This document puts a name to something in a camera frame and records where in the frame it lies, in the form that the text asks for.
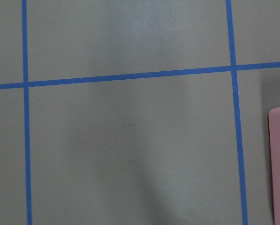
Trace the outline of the brown paper table mat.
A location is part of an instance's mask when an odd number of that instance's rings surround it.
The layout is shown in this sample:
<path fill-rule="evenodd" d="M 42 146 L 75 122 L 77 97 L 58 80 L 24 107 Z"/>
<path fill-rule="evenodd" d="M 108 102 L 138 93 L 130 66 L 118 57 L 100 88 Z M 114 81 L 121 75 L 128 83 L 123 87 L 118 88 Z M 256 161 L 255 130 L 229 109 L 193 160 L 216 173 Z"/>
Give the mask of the brown paper table mat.
<path fill-rule="evenodd" d="M 0 225 L 272 225 L 280 0 L 0 0 Z"/>

